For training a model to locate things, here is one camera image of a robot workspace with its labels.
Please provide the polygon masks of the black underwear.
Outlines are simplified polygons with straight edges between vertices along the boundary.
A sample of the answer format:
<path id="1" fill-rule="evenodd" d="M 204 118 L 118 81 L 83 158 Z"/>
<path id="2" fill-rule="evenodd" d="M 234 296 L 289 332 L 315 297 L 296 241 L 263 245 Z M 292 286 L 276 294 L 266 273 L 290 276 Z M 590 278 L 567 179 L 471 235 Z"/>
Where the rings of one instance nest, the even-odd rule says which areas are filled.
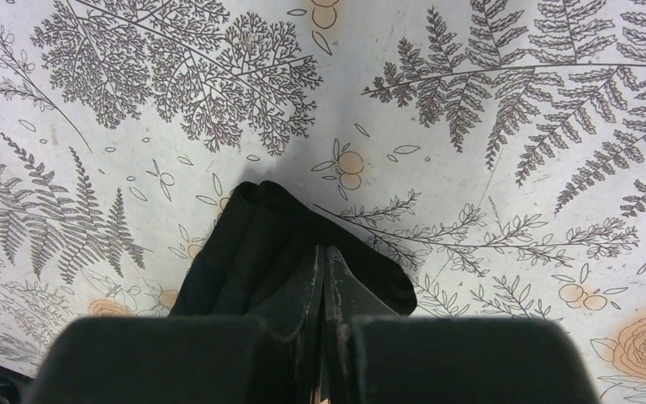
<path id="1" fill-rule="evenodd" d="M 243 315 L 288 282 L 313 247 L 336 247 L 352 274 L 385 305 L 408 316 L 414 287 L 397 262 L 297 200 L 272 181 L 242 182 L 186 274 L 173 316 Z"/>

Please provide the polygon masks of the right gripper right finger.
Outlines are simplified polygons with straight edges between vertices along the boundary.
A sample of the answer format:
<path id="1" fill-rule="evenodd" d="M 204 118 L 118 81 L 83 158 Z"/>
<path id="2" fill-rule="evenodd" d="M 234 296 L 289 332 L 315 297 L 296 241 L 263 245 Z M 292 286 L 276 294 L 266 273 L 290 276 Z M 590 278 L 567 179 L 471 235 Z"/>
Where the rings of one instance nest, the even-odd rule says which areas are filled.
<path id="1" fill-rule="evenodd" d="M 325 252 L 332 403 L 595 403 L 576 347 L 549 321 L 404 317 Z"/>

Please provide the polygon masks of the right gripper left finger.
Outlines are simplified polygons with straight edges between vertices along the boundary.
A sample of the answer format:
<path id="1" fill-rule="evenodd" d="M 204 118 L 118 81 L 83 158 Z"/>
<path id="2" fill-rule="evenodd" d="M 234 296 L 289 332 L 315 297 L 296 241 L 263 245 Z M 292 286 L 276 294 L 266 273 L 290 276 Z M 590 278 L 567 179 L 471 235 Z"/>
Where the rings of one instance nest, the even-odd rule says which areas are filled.
<path id="1" fill-rule="evenodd" d="M 325 250 L 243 316 L 83 317 L 51 345 L 27 403 L 317 403 Z"/>

